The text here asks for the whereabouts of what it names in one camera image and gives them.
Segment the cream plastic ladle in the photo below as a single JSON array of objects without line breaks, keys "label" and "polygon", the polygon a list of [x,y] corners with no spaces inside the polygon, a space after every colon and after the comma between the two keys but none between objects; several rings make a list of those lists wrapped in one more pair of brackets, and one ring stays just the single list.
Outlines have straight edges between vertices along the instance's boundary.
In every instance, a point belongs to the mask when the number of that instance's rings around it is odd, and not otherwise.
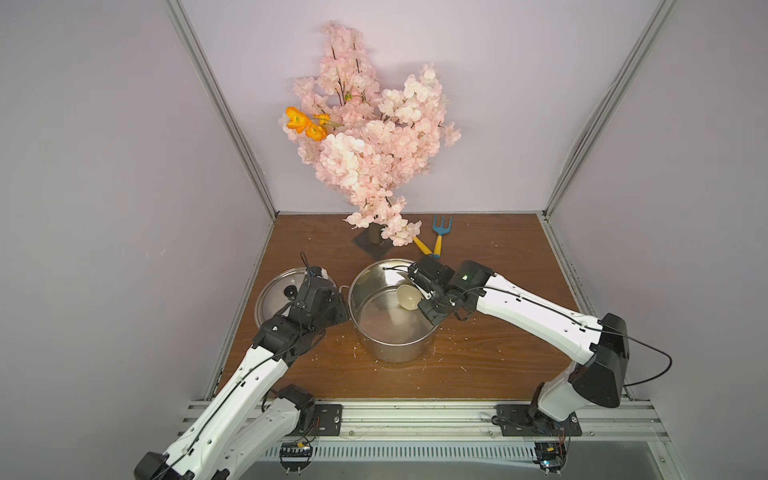
[{"label": "cream plastic ladle", "polygon": [[423,291],[418,285],[404,282],[399,284],[395,290],[398,305],[408,311],[415,311],[419,308],[422,300],[430,300],[432,295]]}]

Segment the steel pot lid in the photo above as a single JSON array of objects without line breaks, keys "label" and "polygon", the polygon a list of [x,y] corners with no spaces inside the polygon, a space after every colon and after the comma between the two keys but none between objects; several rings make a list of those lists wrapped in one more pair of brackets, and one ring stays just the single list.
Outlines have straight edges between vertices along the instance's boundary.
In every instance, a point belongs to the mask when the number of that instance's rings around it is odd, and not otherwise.
[{"label": "steel pot lid", "polygon": [[261,290],[255,305],[255,325],[260,328],[285,304],[289,302],[284,290],[289,286],[298,289],[306,275],[305,268],[293,268],[284,271],[270,280]]}]

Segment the stainless steel pot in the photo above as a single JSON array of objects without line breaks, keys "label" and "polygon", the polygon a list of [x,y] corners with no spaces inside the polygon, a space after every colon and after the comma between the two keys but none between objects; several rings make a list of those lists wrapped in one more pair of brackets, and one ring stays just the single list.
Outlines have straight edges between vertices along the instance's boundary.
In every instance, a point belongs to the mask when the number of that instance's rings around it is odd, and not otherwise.
[{"label": "stainless steel pot", "polygon": [[437,331],[419,309],[408,310],[397,298],[399,287],[413,284],[407,277],[411,264],[406,259],[375,262],[357,274],[347,294],[349,316],[363,345],[383,362],[423,356]]}]

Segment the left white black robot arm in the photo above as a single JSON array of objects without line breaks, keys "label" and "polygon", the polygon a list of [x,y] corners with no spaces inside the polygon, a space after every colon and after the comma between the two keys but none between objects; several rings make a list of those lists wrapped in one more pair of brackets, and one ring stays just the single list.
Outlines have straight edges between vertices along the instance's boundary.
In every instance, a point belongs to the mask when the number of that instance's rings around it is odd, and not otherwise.
[{"label": "left white black robot arm", "polygon": [[236,372],[201,416],[162,453],[148,452],[137,479],[239,479],[256,459],[294,430],[307,433],[315,399],[290,385],[264,406],[269,391],[328,328],[348,319],[338,287],[319,267],[253,339]]}]

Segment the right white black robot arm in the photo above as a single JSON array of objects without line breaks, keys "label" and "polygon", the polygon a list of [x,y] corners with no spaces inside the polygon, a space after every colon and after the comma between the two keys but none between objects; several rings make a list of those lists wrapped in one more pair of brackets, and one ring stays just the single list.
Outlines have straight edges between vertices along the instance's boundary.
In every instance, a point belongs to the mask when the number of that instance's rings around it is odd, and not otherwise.
[{"label": "right white black robot arm", "polygon": [[634,342],[667,358],[666,352],[627,333],[624,319],[614,314],[602,318],[582,314],[548,301],[513,284],[491,268],[464,261],[457,270],[424,256],[407,267],[405,275],[422,293],[419,311],[434,325],[449,315],[481,313],[514,325],[564,353],[571,363],[537,387],[517,428],[554,436],[566,431],[577,410],[595,405],[613,409],[621,404]]}]

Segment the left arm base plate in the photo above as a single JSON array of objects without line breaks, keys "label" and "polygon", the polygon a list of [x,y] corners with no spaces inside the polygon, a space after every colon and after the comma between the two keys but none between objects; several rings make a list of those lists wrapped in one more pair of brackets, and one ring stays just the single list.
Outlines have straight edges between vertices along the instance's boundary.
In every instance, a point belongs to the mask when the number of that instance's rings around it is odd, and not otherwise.
[{"label": "left arm base plate", "polygon": [[339,436],[343,410],[343,405],[338,403],[320,403],[304,408],[290,436],[307,438]]}]

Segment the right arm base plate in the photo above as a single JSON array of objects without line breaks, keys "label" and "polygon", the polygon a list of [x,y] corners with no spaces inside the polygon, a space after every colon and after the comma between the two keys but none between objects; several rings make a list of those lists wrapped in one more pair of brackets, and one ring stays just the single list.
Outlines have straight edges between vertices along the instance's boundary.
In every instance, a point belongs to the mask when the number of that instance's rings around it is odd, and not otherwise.
[{"label": "right arm base plate", "polygon": [[579,437],[583,434],[575,413],[566,420],[557,421],[531,405],[497,404],[491,422],[501,429],[504,437]]}]

